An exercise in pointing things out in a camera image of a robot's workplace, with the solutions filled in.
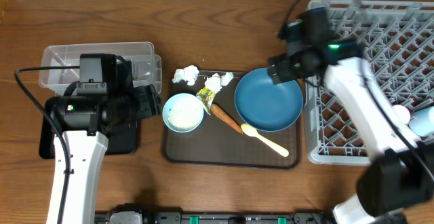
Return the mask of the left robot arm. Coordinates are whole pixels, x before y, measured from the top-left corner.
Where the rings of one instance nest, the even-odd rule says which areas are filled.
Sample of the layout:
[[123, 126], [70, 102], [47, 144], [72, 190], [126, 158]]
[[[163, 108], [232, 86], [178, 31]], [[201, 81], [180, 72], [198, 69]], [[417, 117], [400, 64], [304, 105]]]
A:
[[153, 85], [133, 85], [134, 63], [114, 54], [82, 54], [79, 81], [54, 97], [55, 172], [48, 223], [92, 223], [109, 139], [136, 142], [131, 126], [161, 114]]

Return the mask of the dark blue plate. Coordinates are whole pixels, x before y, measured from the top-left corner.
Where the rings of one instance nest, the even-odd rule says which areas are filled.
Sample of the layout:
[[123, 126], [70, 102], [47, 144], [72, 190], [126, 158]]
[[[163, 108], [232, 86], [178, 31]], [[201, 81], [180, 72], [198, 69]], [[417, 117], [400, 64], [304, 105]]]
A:
[[234, 103], [244, 122], [257, 130], [276, 132], [298, 120], [304, 98], [297, 81], [274, 84], [267, 70], [259, 68], [239, 80]]

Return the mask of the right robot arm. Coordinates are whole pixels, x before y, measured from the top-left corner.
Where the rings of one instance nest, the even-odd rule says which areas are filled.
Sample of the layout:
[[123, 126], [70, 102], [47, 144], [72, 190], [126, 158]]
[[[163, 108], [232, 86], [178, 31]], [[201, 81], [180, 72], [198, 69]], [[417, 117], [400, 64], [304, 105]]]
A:
[[288, 51], [269, 59], [273, 83], [318, 76], [335, 95], [362, 139], [369, 168], [356, 193], [332, 209], [335, 223], [378, 223], [433, 198], [433, 146], [400, 121], [354, 39], [330, 28], [325, 8], [287, 18], [278, 32]]

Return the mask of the pink white cup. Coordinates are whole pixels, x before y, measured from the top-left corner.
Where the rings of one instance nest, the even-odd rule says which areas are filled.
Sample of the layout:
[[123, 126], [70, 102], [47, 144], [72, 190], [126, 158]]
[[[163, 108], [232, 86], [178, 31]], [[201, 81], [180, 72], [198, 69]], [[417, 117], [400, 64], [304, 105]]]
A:
[[393, 105], [393, 110], [402, 123], [408, 124], [411, 118], [411, 114], [406, 107], [404, 107], [403, 105]]

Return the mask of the light blue cup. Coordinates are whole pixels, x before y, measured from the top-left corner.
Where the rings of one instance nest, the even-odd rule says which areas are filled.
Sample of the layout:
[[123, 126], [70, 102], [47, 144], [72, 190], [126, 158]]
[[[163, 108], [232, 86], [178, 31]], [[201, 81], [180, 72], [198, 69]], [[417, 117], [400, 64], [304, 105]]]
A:
[[433, 107], [427, 107], [425, 109], [415, 111], [412, 114], [411, 120], [408, 122], [408, 126], [419, 136], [429, 136], [433, 133], [433, 114]]

